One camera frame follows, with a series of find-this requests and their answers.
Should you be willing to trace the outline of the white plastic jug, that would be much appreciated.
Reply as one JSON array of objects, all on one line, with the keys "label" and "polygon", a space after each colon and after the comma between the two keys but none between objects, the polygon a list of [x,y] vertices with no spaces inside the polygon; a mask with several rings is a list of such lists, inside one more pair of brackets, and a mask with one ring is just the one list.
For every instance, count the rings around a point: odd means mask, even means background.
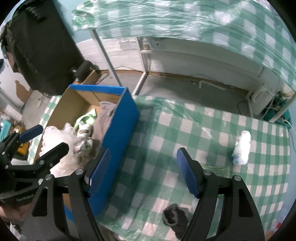
[{"label": "white plastic jug", "polygon": [[266,84],[261,85],[254,91],[248,92],[246,96],[249,113],[251,117],[259,115],[275,96],[274,91]]}]

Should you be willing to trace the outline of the teal cloth bundle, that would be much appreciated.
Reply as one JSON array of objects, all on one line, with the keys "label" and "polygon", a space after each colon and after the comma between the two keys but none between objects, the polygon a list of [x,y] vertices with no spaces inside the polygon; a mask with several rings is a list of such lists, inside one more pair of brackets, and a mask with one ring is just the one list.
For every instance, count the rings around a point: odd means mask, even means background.
[{"label": "teal cloth bundle", "polygon": [[[281,108],[286,105],[287,99],[284,99],[282,96],[277,94],[273,101],[271,101],[268,106],[264,109],[263,113],[265,116],[263,117],[264,121],[269,121],[272,119]],[[292,120],[290,117],[290,112],[287,110],[278,120],[275,121],[276,124],[286,126],[288,129],[291,128],[290,124],[292,124]]]}]

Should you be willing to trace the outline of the black office chair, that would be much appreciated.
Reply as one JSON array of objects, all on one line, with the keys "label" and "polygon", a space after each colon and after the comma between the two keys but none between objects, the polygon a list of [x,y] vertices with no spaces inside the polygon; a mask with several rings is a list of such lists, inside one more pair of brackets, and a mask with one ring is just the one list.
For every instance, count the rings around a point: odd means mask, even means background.
[{"label": "black office chair", "polygon": [[83,82],[94,70],[65,26],[55,1],[24,1],[1,32],[1,48],[13,71],[32,90],[62,95],[74,81]]}]

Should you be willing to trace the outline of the dark grey sock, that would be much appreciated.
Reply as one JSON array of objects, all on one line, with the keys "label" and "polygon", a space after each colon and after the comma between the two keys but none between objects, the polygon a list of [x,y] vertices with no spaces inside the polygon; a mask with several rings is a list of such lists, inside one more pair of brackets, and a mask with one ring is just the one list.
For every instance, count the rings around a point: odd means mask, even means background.
[{"label": "dark grey sock", "polygon": [[169,226],[175,233],[176,238],[181,240],[189,223],[184,210],[180,209],[176,203],[173,203],[163,210],[162,220],[164,225]]}]

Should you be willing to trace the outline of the green checkered tablecloth far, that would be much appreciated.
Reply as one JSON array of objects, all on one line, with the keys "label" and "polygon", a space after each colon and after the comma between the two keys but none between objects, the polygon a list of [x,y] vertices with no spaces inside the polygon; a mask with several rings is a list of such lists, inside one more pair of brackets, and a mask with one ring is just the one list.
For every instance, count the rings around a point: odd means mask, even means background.
[{"label": "green checkered tablecloth far", "polygon": [[75,31],[103,38],[169,37],[214,44],[271,69],[295,88],[295,40],[267,1],[86,1]]}]

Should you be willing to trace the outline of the white wall socket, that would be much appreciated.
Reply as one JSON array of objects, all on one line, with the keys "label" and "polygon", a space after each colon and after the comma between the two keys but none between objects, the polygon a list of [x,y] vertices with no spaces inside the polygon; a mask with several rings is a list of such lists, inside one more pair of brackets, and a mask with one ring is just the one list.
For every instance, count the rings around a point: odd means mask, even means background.
[{"label": "white wall socket", "polygon": [[137,49],[137,41],[136,40],[120,40],[119,46],[121,50],[128,51],[128,50],[136,50]]}]

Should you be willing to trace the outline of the grey folded cloth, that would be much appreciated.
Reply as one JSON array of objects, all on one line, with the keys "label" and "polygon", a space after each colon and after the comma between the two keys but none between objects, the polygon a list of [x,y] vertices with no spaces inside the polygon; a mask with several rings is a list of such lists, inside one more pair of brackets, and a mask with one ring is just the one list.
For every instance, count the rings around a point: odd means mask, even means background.
[{"label": "grey folded cloth", "polygon": [[112,102],[100,102],[101,112],[93,124],[92,139],[94,141],[99,141],[100,143],[103,141],[103,138],[111,124],[116,107],[117,105]]}]

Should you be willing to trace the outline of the blue cardboard box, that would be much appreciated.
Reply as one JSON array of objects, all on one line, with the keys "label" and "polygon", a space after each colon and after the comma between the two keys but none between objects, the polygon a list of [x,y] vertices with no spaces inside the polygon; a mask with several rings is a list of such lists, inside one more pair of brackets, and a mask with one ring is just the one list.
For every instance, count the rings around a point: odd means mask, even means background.
[{"label": "blue cardboard box", "polygon": [[93,108],[99,114],[100,102],[103,101],[112,102],[117,107],[107,133],[99,144],[110,151],[110,160],[97,192],[88,199],[95,216],[99,215],[105,206],[115,173],[139,118],[139,111],[129,90],[120,86],[70,85],[62,96],[52,97],[45,111],[49,118],[40,122],[44,128],[54,126],[61,130],[66,123],[75,125],[81,116]]}]

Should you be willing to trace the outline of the white metal table frame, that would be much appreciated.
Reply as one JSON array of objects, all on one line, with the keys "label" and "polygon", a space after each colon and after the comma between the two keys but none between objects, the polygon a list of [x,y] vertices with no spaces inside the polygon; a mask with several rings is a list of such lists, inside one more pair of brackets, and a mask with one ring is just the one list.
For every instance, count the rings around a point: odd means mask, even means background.
[{"label": "white metal table frame", "polygon": [[132,92],[132,95],[139,95],[148,75],[149,75],[149,67],[148,67],[148,64],[145,63],[145,59],[142,55],[142,46],[140,44],[140,39],[139,37],[137,37],[135,39],[135,45],[136,45],[136,49],[138,51],[138,54],[139,54],[139,58],[140,58],[140,62],[141,62],[141,65],[142,65],[142,70],[136,70],[136,69],[133,69],[133,68],[130,68],[130,67],[126,67],[126,66],[120,66],[120,67],[116,67],[114,68],[114,66],[112,65],[111,63],[111,60],[105,50],[105,47],[102,43],[102,41],[100,40],[100,37],[97,33],[97,31],[95,29],[92,29],[92,30],[89,30],[90,34],[91,34],[91,37],[92,39],[94,40],[95,42],[95,45],[96,47],[98,48],[100,54],[102,54],[102,57],[103,57],[103,60],[107,66],[107,70],[109,71],[109,73],[111,74],[111,76],[113,78],[115,78],[115,80],[117,81],[118,85],[119,86],[122,86],[122,83],[121,81],[119,80],[119,77],[116,73],[116,70],[133,70],[133,71],[136,71],[136,72],[139,72],[141,73],[142,75],[140,76],[140,79],[138,80],[133,92]]}]

